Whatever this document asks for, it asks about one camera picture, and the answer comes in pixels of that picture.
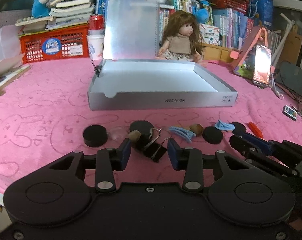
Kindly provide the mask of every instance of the doll's face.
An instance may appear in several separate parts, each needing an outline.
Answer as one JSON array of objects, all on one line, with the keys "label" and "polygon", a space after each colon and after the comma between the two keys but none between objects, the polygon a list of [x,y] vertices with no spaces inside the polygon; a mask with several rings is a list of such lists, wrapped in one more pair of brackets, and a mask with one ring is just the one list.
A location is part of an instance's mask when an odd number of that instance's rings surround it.
[{"label": "doll's face", "polygon": [[179,33],[183,36],[191,36],[193,28],[191,23],[183,24],[179,30]]}]

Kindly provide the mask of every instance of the pink tablecloth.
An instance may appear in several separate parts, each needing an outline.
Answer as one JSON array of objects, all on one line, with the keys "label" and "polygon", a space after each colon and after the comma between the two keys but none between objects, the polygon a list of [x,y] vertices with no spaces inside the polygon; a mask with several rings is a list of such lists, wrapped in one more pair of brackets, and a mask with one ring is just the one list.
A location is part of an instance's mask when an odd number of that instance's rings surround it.
[{"label": "pink tablecloth", "polygon": [[[6,88],[0,97],[0,192],[13,181],[60,158],[73,150],[94,154],[97,149],[86,147],[82,131],[90,124],[102,124],[110,133],[104,147],[117,147],[127,136],[130,123],[147,120],[156,127],[189,126],[200,123],[211,126],[218,119],[225,122],[255,123],[265,139],[289,140],[302,145],[302,120],[292,121],[282,108],[292,103],[285,96],[278,99],[270,89],[260,90],[250,81],[230,73],[226,67],[208,64],[208,69],[233,86],[239,96],[234,107],[145,111],[90,111],[87,89],[93,76],[89,59],[66,59],[33,64],[31,69]],[[204,154],[224,149],[238,155],[225,134],[219,145],[211,145],[202,137],[191,144]],[[176,138],[180,146],[187,143]],[[94,173],[86,176],[94,185]],[[141,154],[131,153],[124,172],[115,172],[120,182],[182,182],[183,171],[174,171],[167,154],[153,163]],[[213,182],[212,172],[204,171],[205,184]]]}]

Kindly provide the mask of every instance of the red plastic crate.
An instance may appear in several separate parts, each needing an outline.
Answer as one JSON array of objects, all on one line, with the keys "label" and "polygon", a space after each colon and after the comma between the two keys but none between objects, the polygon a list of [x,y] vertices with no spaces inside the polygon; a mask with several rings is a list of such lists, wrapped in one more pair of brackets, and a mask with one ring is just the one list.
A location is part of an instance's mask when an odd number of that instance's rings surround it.
[{"label": "red plastic crate", "polygon": [[246,14],[249,2],[246,0],[209,0],[214,9],[232,8]]},{"label": "red plastic crate", "polygon": [[89,57],[87,29],[85,24],[20,37],[23,63]]}]

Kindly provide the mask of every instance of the doll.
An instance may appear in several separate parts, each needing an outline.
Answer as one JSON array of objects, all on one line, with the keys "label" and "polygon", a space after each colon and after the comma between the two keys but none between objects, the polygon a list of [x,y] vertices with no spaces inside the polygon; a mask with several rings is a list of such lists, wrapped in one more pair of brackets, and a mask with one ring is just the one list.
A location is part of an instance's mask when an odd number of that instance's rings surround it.
[{"label": "doll", "polygon": [[169,17],[163,32],[158,57],[198,62],[202,58],[199,52],[202,52],[202,46],[195,16],[184,11],[176,11]]}]

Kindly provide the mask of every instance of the brown round object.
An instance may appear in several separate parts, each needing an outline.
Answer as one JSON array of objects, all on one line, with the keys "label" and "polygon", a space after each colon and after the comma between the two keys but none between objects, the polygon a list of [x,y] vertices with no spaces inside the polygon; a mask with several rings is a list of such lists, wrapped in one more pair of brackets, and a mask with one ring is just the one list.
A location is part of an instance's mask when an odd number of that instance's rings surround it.
[{"label": "brown round object", "polygon": [[133,142],[136,143],[140,137],[141,137],[142,133],[138,130],[132,131],[129,133],[128,138]]},{"label": "brown round object", "polygon": [[203,127],[202,125],[196,123],[196,124],[192,124],[189,126],[190,127],[190,131],[195,133],[196,136],[201,136],[203,133]]}]

